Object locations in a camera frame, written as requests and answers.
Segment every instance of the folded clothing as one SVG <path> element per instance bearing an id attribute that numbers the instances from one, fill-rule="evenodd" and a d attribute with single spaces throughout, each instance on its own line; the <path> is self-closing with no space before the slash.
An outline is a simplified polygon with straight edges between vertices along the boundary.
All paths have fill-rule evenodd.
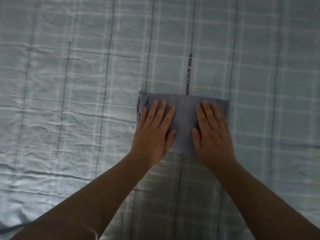
<path id="1" fill-rule="evenodd" d="M 228 100 L 212 97 L 139 91 L 137 103 L 137 123 L 140 119 L 142 109 L 146 107 L 149 110 L 153 101 L 155 100 L 158 100 L 159 102 L 163 100 L 167 101 L 167 107 L 164 115 L 168 113 L 168 110 L 171 106 L 176 108 L 168 131 L 173 129 L 177 131 L 174 143 L 169 150 L 177 153 L 192 153 L 195 151 L 192 141 L 192 128 L 196 127 L 199 129 L 196 115 L 197 105 L 201 105 L 204 100 L 207 100 L 209 104 L 216 103 L 220 111 L 222 111 L 224 115 L 228 117 L 230 104 Z"/>

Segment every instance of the right hand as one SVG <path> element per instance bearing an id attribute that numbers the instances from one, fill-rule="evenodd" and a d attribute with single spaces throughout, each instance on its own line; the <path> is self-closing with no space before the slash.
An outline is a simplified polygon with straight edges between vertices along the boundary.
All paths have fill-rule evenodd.
<path id="1" fill-rule="evenodd" d="M 236 163 L 236 156 L 228 127 L 228 122 L 217 104 L 209 105 L 207 101 L 198 105 L 196 113 L 200 132 L 192 128 L 194 148 L 199 160 L 206 167 L 214 167 L 223 163 Z"/>

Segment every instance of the left hand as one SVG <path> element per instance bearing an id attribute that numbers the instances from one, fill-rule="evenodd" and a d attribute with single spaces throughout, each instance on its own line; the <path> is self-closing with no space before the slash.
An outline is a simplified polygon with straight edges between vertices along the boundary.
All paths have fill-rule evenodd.
<path id="1" fill-rule="evenodd" d="M 166 101 L 162 101 L 157 113 L 158 101 L 153 102 L 149 113 L 147 108 L 143 108 L 129 153 L 149 160 L 151 167 L 161 161 L 174 142 L 176 130 L 170 131 L 167 138 L 166 133 L 174 116 L 175 107 L 172 106 L 163 119 L 166 105 Z"/>

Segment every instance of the wrinkled fabric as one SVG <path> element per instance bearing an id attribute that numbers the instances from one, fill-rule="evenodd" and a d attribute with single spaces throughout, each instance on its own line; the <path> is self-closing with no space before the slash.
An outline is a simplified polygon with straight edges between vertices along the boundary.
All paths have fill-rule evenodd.
<path id="1" fill-rule="evenodd" d="M 169 151 L 176 153 L 192 153 L 195 151 L 192 141 L 192 128 L 199 129 L 196 115 L 196 107 L 204 100 L 209 104 L 217 103 L 219 109 L 228 116 L 229 101 L 213 97 L 189 96 L 166 93 L 150 93 L 139 91 L 137 103 L 137 122 L 140 119 L 144 107 L 150 109 L 153 101 L 167 101 L 164 116 L 168 113 L 171 106 L 175 107 L 174 117 L 172 118 L 169 131 L 176 130 L 174 143 Z"/>

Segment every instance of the hand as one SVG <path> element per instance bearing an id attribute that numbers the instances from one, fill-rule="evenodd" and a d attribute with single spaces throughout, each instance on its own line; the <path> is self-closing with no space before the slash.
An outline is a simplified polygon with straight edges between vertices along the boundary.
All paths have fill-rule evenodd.
<path id="1" fill-rule="evenodd" d="M 149 160 L 150 166 L 160 162 L 174 142 L 176 130 L 170 131 L 167 139 L 166 133 L 174 116 L 175 107 L 172 106 L 163 119 L 166 105 L 166 101 L 162 101 L 157 114 L 155 113 L 158 101 L 153 102 L 149 113 L 147 108 L 143 108 L 129 153 Z"/>
<path id="2" fill-rule="evenodd" d="M 192 128 L 193 143 L 199 160 L 206 167 L 236 162 L 226 117 L 216 104 L 210 106 L 204 101 L 202 105 L 204 111 L 199 105 L 196 108 L 201 135 L 196 128 Z"/>

